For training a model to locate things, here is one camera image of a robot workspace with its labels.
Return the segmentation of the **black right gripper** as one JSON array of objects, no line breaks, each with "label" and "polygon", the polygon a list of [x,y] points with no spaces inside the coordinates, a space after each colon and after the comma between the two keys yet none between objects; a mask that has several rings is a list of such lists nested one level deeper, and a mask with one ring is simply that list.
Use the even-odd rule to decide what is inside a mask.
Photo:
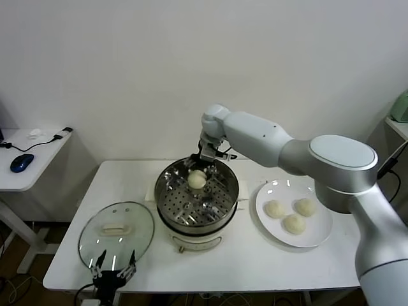
[{"label": "black right gripper", "polygon": [[200,140],[200,153],[191,154],[187,158],[187,172],[191,173],[194,170],[200,169],[200,159],[203,160],[204,168],[203,171],[206,178],[210,179],[217,175],[217,163],[214,159],[217,157],[218,148],[220,146],[220,140]]}]

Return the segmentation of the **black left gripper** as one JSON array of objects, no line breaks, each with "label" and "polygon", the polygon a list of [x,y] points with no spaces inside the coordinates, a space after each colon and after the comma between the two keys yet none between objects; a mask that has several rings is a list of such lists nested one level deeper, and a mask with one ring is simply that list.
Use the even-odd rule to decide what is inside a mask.
[{"label": "black left gripper", "polygon": [[105,260],[106,250],[97,258],[96,263],[90,267],[92,282],[96,288],[96,298],[114,298],[116,291],[126,285],[125,278],[132,278],[136,273],[135,251],[132,251],[128,265],[120,272],[102,271],[101,267]]}]

